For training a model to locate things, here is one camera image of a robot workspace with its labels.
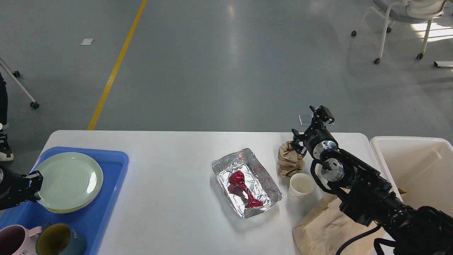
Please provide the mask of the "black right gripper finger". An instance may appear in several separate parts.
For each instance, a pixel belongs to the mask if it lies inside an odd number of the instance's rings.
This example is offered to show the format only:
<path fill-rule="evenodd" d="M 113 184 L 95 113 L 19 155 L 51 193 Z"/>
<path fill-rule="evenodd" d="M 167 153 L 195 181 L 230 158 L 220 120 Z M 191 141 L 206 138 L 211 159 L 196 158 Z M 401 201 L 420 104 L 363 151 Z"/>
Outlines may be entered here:
<path fill-rule="evenodd" d="M 291 129 L 291 132 L 293 134 L 293 140 L 291 142 L 291 147 L 297 154 L 306 155 L 307 148 L 304 145 L 304 140 L 306 138 L 306 134 L 304 134 L 304 133 L 300 134 L 299 131 L 296 129 Z"/>
<path fill-rule="evenodd" d="M 322 105 L 320 105 L 319 107 L 310 106 L 309 108 L 313 112 L 311 124 L 309 125 L 309 132 L 327 132 L 327 126 L 333 124 L 335 121 L 335 117 L 333 116 L 331 111 L 327 107 Z"/>

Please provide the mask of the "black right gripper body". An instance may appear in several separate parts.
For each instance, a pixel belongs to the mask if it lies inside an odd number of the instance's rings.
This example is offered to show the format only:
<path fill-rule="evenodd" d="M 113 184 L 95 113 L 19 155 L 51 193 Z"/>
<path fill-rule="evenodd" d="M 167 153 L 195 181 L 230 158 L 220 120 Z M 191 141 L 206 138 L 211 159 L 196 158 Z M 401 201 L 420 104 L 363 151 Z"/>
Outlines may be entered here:
<path fill-rule="evenodd" d="M 316 129 L 305 133 L 304 147 L 312 158 L 321 160 L 327 152 L 338 150 L 338 142 L 327 129 Z"/>

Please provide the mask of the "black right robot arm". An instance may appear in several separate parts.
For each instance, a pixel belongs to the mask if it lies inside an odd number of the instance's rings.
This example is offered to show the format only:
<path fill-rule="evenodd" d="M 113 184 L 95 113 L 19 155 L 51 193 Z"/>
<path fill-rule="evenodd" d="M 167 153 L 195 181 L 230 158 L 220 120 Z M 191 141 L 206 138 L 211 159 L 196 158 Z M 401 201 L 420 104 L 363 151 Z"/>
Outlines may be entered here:
<path fill-rule="evenodd" d="M 291 146 L 300 155 L 311 155 L 311 176 L 324 192 L 341 200 L 341 212 L 358 224 L 369 226 L 372 221 L 377 224 L 346 241 L 337 254 L 384 228 L 392 239 L 374 240 L 379 255 L 384 254 L 383 245 L 393 247 L 395 255 L 451 255 L 452 217 L 431 206 L 416 210 L 403 203 L 379 171 L 339 147 L 326 128 L 335 121 L 330 110 L 325 106 L 310 106 L 310 109 L 313 112 L 310 125 L 302 134 L 292 129 Z"/>

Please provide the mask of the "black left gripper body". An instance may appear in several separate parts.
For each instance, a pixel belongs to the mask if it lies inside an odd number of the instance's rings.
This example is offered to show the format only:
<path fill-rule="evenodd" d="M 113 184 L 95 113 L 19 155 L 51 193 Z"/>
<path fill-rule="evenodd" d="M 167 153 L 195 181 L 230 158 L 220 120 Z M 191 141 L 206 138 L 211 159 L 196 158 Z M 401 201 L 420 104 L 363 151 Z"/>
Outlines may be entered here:
<path fill-rule="evenodd" d="M 0 170 L 0 209 L 16 207 L 32 197 L 27 175 L 18 174 L 5 167 Z"/>

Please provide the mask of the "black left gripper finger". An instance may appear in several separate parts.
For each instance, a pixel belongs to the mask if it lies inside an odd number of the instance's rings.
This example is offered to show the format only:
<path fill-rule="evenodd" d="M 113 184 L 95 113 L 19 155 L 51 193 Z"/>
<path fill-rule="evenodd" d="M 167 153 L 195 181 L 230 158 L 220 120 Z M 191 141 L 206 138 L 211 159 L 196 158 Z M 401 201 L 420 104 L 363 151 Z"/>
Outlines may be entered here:
<path fill-rule="evenodd" d="M 28 200 L 31 202 L 38 202 L 41 197 L 38 192 L 41 190 L 44 177 L 40 171 L 33 171 L 28 174 L 29 187 L 27 189 Z"/>

